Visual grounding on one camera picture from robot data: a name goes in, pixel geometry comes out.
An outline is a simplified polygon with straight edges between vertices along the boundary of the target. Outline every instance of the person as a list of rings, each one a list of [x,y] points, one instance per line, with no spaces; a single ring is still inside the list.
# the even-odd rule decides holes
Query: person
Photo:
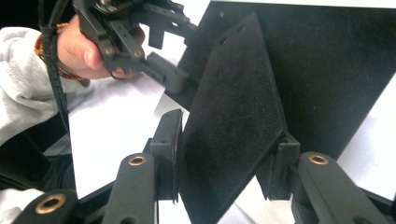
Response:
[[[80,91],[91,79],[110,77],[99,49],[79,30],[78,16],[64,27],[57,42],[59,67],[74,80],[61,77],[64,92]],[[142,30],[134,33],[142,44]],[[23,27],[0,30],[0,146],[12,136],[44,122],[58,113],[58,106],[45,63],[34,51],[40,33]],[[118,78],[131,78],[121,69],[112,71]],[[0,223],[12,223],[31,200],[42,192],[37,189],[0,191]]]

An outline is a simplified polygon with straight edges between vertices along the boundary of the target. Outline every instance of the white sleeve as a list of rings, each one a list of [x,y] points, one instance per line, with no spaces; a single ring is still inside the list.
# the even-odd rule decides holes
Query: white sleeve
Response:
[[[40,33],[21,27],[0,30],[0,146],[58,112],[46,65],[35,55]],[[64,92],[84,87],[61,78]]]

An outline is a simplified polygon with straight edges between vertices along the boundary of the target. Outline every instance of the brown bracelet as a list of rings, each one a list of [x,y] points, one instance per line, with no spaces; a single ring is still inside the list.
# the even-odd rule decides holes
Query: brown bracelet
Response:
[[[65,23],[61,23],[61,24],[57,24],[57,32],[58,34],[62,31],[62,29],[66,26],[68,26],[69,23],[65,22]],[[42,35],[40,35],[37,40],[35,41],[35,55],[37,55],[43,62],[44,61],[44,50],[43,50],[43,44],[42,44]],[[58,66],[58,74],[60,77],[69,79],[69,80],[76,80],[76,81],[83,81],[86,80],[86,78],[84,77],[79,77],[76,76],[74,74],[70,74],[66,71],[64,71],[61,67]]]

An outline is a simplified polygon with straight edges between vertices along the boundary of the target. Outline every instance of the human hand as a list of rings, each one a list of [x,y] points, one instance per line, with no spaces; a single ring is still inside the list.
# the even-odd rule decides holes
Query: human hand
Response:
[[[134,32],[134,39],[142,44],[145,39],[144,32],[140,29]],[[110,73],[103,65],[99,49],[79,31],[78,16],[74,16],[69,25],[62,29],[58,36],[59,66],[70,74],[87,79],[110,77]],[[124,74],[122,69],[112,71],[118,78],[130,78],[133,72]]]

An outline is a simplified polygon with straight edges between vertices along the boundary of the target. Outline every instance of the sleeve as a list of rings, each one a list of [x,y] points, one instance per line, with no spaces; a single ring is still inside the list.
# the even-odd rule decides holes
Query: sleeve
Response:
[[[0,30],[0,146],[58,113],[46,65],[35,55],[40,33],[21,27]],[[83,90],[62,78],[64,92]]]

